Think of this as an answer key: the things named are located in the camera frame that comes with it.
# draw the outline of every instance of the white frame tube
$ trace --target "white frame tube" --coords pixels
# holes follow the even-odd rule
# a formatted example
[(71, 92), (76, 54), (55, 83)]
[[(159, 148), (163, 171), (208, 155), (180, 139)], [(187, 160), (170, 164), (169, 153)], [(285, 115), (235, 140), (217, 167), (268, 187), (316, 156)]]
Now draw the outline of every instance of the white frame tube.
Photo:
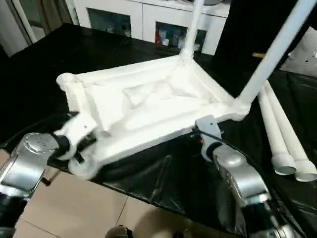
[(292, 175), (296, 172), (296, 164), (293, 157), (288, 153), (264, 87), (258, 98), (267, 138), (271, 147), (274, 170), (278, 175)]
[(279, 129), (282, 132), (283, 139), (290, 155), (294, 158), (297, 171), (295, 178), (301, 182), (309, 182), (317, 179), (317, 170), (315, 165), (309, 161), (304, 148), (299, 141), (291, 123), (289, 122), (282, 106), (280, 105), (269, 82), (266, 82), (265, 91), (269, 98)]
[(188, 56), (192, 58), (194, 55), (194, 44), (197, 35), (200, 15), (204, 7), (204, 2), (205, 0), (195, 0), (192, 22), (187, 29), (185, 46), (181, 52), (181, 55), (183, 56)]
[(250, 105), (301, 29), (317, 0), (298, 0), (238, 99)]

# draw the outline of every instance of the beige floor tile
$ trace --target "beige floor tile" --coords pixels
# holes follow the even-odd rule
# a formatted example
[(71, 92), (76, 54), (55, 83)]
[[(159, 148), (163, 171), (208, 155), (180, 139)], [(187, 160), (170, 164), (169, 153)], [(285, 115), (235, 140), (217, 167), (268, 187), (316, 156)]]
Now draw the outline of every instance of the beige floor tile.
[(13, 238), (56, 238), (56, 236), (20, 219), (16, 224), (16, 232)]
[(134, 238), (172, 238), (175, 232), (188, 228), (195, 231), (192, 232), (193, 235), (200, 234), (201, 238), (219, 238), (219, 231), (131, 197), (128, 198), (117, 224), (131, 229)]
[(22, 218), (60, 238), (104, 238), (125, 201), (123, 194), (61, 173), (51, 186), (40, 184)]
[(0, 167), (6, 162), (6, 160), (9, 158), (9, 154), (0, 149)]

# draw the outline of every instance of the black tablecloth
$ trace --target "black tablecloth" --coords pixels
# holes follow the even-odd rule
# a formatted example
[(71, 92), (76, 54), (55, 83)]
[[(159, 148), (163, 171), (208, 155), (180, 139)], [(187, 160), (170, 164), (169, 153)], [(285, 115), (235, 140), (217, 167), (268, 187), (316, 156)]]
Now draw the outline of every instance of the black tablecloth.
[[(60, 127), (68, 112), (65, 94), (55, 80), (64, 72), (83, 73), (175, 55), (178, 50), (105, 32), (63, 25), (33, 46), (15, 54), (1, 70), (0, 142), (39, 120), (4, 144), (11, 151), (25, 132), (47, 132)], [(251, 72), (236, 78), (219, 77), (212, 57), (195, 55), (206, 72), (233, 96), (237, 96)], [(317, 81), (315, 78), (277, 71), (270, 77), (309, 159), (317, 165)], [(223, 138), (238, 146), (292, 201), (291, 210), (307, 235), (317, 233), (316, 182), (297, 182), (278, 176), (257, 100), (241, 122), (220, 123)], [(67, 164), (51, 161), (67, 171)], [(244, 221), (228, 187), (213, 164), (200, 156), (195, 135), (184, 135), (104, 167), (92, 180), (207, 226), (245, 234)]]

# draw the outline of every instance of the white pole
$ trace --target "white pole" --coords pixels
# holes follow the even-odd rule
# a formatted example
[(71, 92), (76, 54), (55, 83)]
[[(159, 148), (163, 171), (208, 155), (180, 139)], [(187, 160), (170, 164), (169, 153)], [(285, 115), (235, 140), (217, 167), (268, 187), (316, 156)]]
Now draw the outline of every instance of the white pole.
[(288, 153), (264, 88), (262, 88), (258, 98), (267, 138), (272, 151), (274, 170), (278, 175), (291, 175), (296, 172), (296, 164), (293, 157)]
[(182, 49), (181, 55), (192, 58), (194, 55), (194, 44), (197, 35), (197, 29), (201, 12), (204, 7), (205, 0), (195, 0), (193, 17), (191, 25), (187, 29), (185, 46)]
[(298, 0), (238, 99), (250, 105), (301, 29), (317, 0)]
[(279, 129), (282, 132), (286, 147), (296, 164), (295, 178), (301, 182), (309, 182), (317, 179), (317, 170), (315, 165), (309, 161), (304, 148), (299, 141), (291, 123), (289, 122), (282, 106), (280, 105), (269, 82), (265, 83), (265, 90), (273, 109)]

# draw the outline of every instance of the black cable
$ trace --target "black cable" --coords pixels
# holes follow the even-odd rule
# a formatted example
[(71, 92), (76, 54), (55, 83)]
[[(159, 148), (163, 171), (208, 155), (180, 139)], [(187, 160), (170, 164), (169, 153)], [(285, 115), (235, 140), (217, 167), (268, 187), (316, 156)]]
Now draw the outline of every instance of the black cable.
[[(296, 211), (294, 211), (293, 209), (293, 204), (292, 204), (292, 201), (290, 201), (287, 196), (284, 194), (284, 192), (282, 192), (280, 189), (276, 188), (276, 186), (273, 186), (272, 182), (269, 180), (269, 179), (266, 179), (265, 176), (264, 176), (264, 171), (260, 168), (260, 166), (258, 166), (251, 158), (250, 156), (248, 156), (246, 153), (244, 153), (242, 150), (240, 150), (238, 147), (230, 144), (229, 142), (225, 141), (224, 139), (222, 138), (219, 138), (215, 135), (212, 135), (212, 134), (209, 134), (207, 132), (204, 132), (202, 130), (199, 130), (197, 127), (194, 127), (193, 128), (193, 131), (196, 132), (196, 133), (199, 133), (199, 134), (204, 134), (206, 136), (209, 136), (213, 139), (215, 139), (216, 141), (218, 142), (221, 142), (229, 147), (231, 147), (232, 149), (238, 151), (240, 154), (242, 154), (244, 157), (246, 157), (248, 163), (250, 163), (251, 166), (253, 166), (257, 171), (258, 173), (261, 175), (262, 179), (265, 181), (266, 183), (266, 186), (267, 188), (270, 190), (274, 190), (277, 195), (281, 198), (281, 200), (283, 201), (283, 203), (285, 203), (285, 205), (287, 206), (288, 210), (290, 211), (291, 215), (295, 218), (294, 216), (294, 213), (297, 213)], [(301, 236), (301, 237), (306, 237), (306, 235), (301, 231), (300, 228), (297, 227), (296, 224), (294, 224), (294, 222), (281, 210), (279, 210), (281, 215), (283, 216), (283, 218), (293, 227), (293, 229)]]

